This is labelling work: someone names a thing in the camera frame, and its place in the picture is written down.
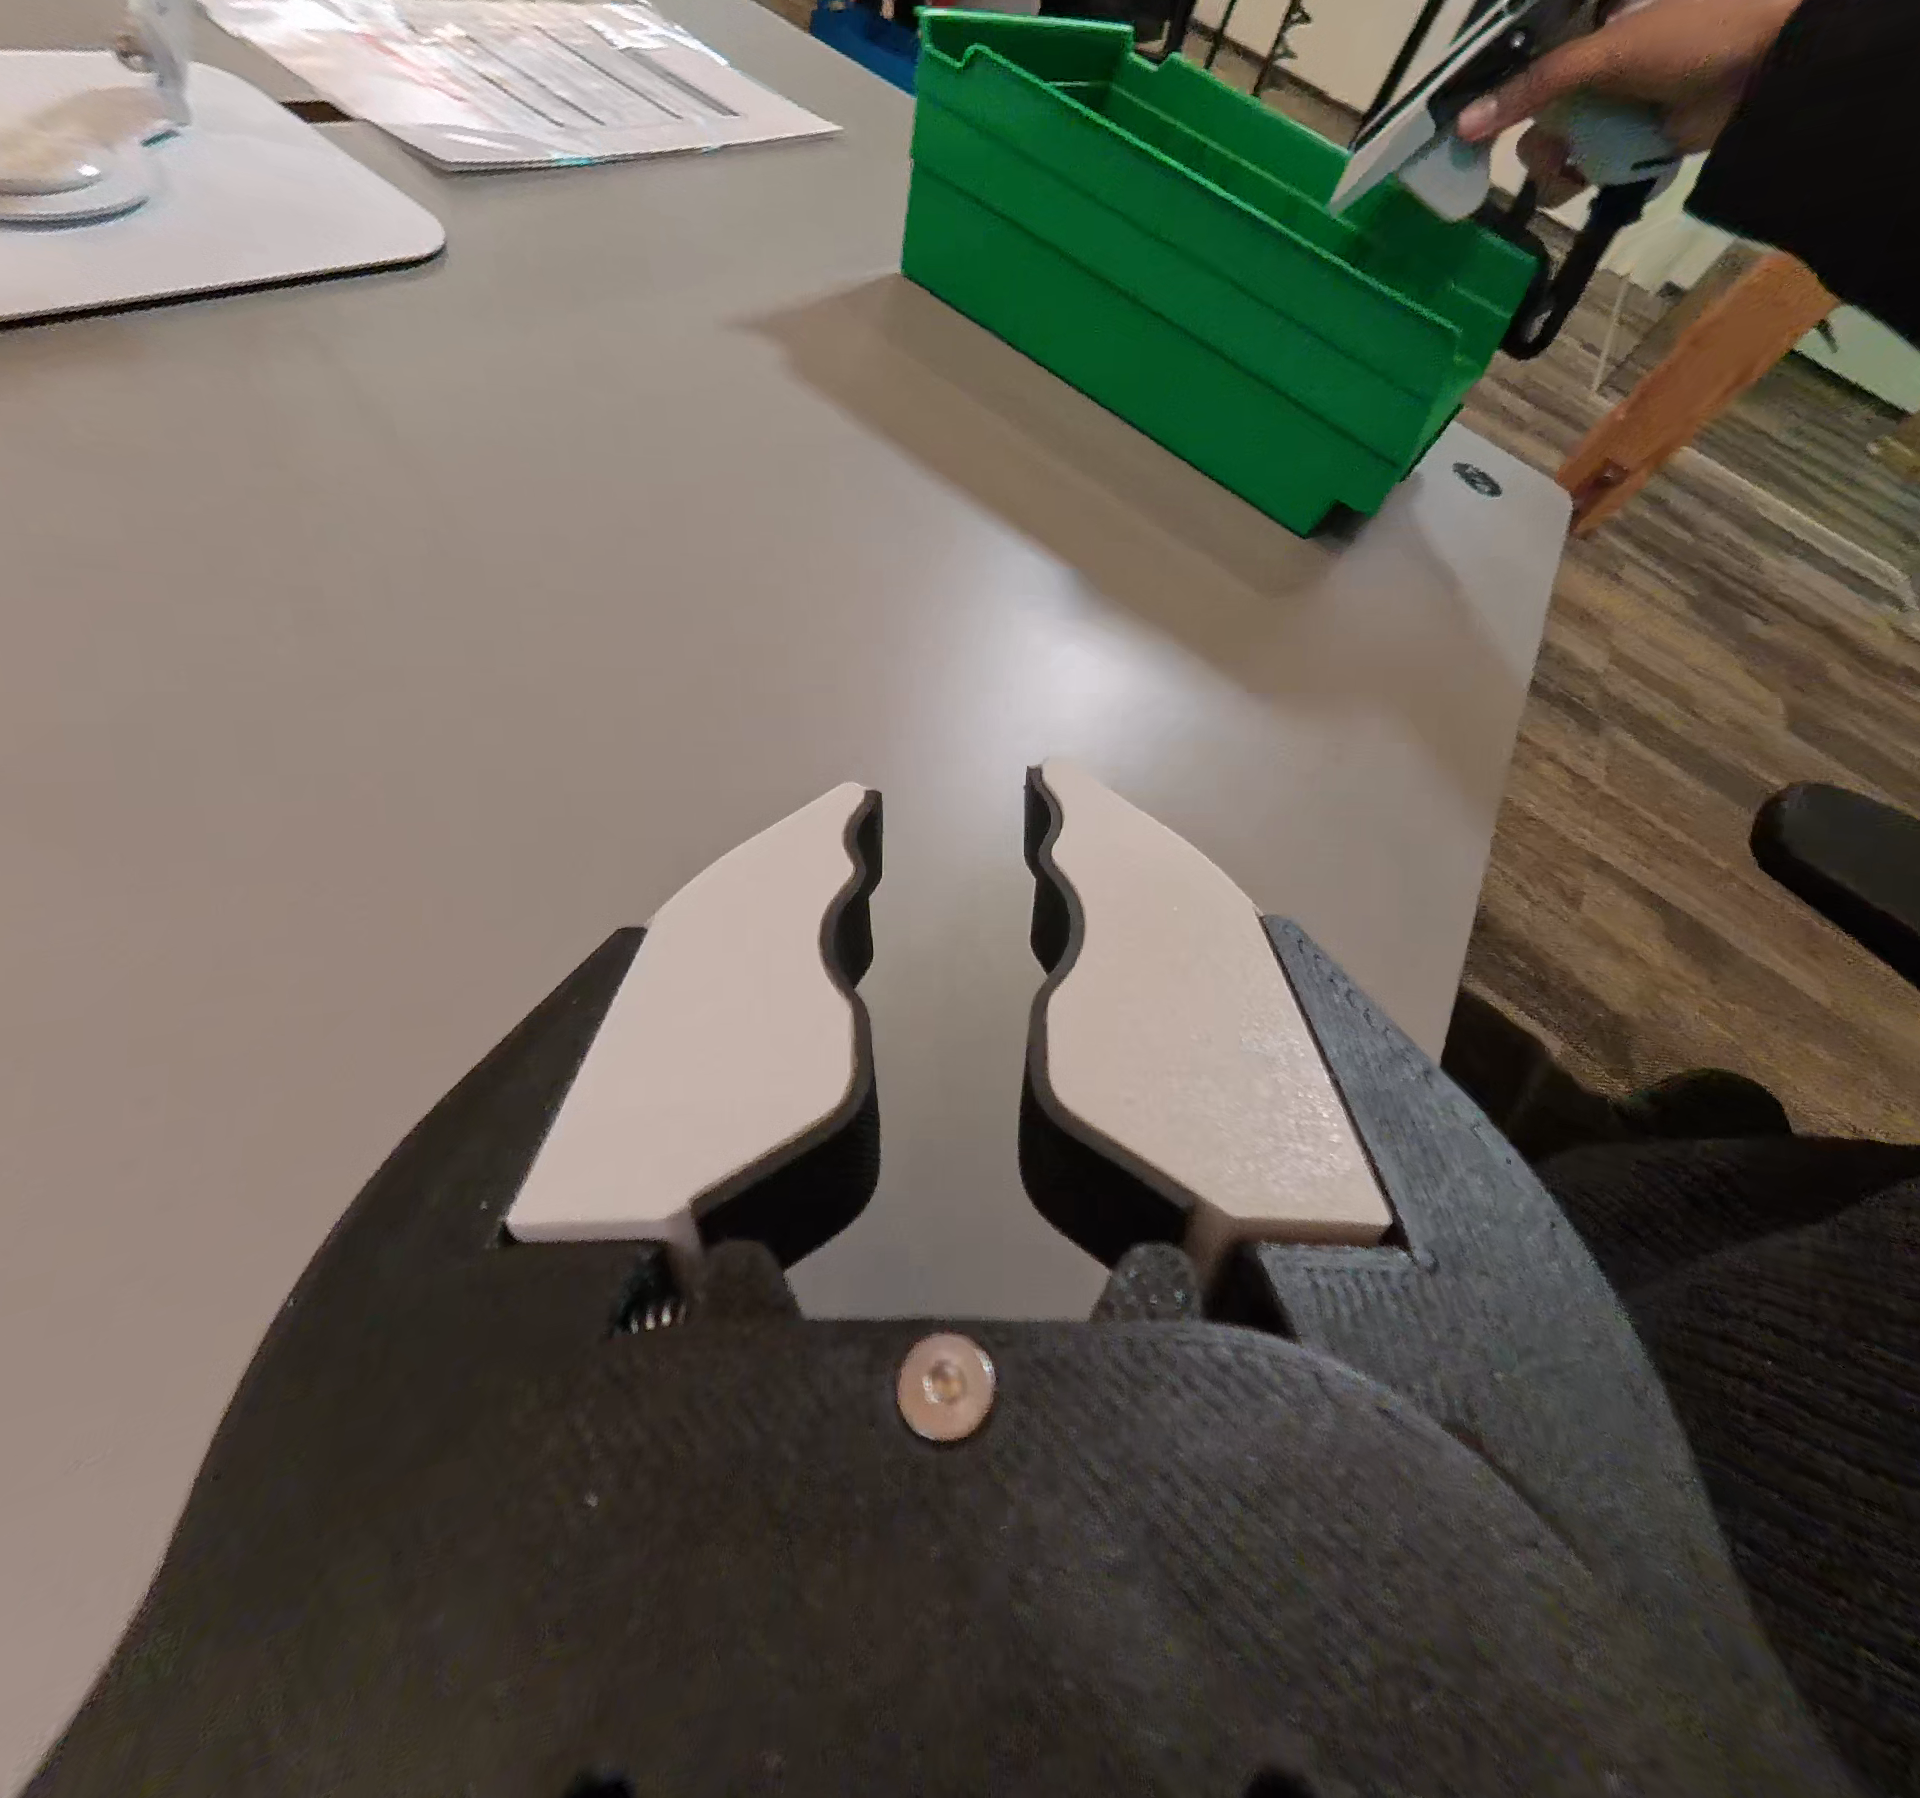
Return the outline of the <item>grey desk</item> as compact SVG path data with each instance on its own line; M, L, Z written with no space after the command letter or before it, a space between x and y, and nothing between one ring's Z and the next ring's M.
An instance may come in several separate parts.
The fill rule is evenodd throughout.
M883 1175L807 1315L1090 1306L1015 1172L1038 760L1442 1049L1561 496L1458 426L1281 533L901 277L901 94L659 3L838 135L442 180L331 126L442 261L2 334L6 1795L373 1169L829 788L883 793Z

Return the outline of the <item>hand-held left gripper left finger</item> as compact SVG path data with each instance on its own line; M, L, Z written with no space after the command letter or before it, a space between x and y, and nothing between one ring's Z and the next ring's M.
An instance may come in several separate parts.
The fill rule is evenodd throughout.
M878 848L883 797L844 781L655 911L507 1210L515 1243L755 1242L792 1267L866 1207Z

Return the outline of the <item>green plastic bin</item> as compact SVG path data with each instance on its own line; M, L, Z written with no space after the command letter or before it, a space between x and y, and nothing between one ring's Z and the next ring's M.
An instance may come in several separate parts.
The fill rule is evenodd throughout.
M919 25L901 271L1297 536L1446 434L1534 256L1126 28Z

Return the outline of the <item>person's right forearm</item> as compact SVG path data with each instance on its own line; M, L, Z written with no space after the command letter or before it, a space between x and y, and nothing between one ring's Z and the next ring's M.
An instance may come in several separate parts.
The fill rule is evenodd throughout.
M1917 343L1917 0L1800 0L1688 213Z

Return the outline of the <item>wooden beam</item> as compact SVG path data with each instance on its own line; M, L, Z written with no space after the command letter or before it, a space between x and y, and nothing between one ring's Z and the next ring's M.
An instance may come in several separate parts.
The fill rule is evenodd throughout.
M1750 386L1811 334L1840 299L1789 253L1731 252L1679 308L1679 332L1645 375L1571 447L1557 486L1571 498L1569 536L1618 517L1650 478Z

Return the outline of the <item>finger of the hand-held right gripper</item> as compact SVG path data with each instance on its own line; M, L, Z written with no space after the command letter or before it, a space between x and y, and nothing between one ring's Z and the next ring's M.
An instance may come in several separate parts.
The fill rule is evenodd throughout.
M1458 118L1512 77L1527 50L1527 12L1501 7L1476 22L1428 76L1357 131L1327 214L1345 217L1391 183L1440 222L1473 217L1491 198L1491 147L1461 140Z

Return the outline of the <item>white board stand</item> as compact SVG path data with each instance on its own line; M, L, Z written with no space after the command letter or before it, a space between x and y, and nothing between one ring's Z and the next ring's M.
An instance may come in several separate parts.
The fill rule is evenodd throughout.
M2 323L400 271L443 226L258 86L194 64L197 0L111 50L2 50Z

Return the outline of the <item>person's black clothed legs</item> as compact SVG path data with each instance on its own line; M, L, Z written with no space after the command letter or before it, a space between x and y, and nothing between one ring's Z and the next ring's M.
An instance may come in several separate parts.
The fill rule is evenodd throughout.
M1917 1145L1800 1136L1725 1070L1603 1102L1546 1069L1501 1127L1628 1306L1800 1701L1914 1795Z

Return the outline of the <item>laminated paper sheet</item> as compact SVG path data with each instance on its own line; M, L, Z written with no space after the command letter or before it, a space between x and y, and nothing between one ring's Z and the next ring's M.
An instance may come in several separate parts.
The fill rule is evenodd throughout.
M321 103L443 173L825 140L649 0L199 0Z

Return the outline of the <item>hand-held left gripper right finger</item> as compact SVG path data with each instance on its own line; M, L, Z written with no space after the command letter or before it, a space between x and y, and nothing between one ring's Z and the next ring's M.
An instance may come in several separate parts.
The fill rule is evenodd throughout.
M1042 970L1018 1184L1106 1267L1144 1243L1212 1289L1255 1243L1373 1251L1396 1210L1255 900L1071 760L1024 772Z

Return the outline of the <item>blue plastic tub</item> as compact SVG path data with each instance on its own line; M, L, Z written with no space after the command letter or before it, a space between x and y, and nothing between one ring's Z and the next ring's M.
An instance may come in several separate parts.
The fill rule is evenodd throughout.
M916 95L920 40L913 28L854 0L814 0L804 30L883 83Z

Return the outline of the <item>person's right hand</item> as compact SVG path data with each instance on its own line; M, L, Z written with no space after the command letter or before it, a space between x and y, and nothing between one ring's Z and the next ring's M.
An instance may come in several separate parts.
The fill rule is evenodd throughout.
M1665 150L1704 152L1731 119L1764 55L1803 0L1618 0L1610 22L1571 37L1466 106L1454 131L1485 147L1519 128L1516 155L1545 204L1589 186L1561 113L1577 100L1656 113Z

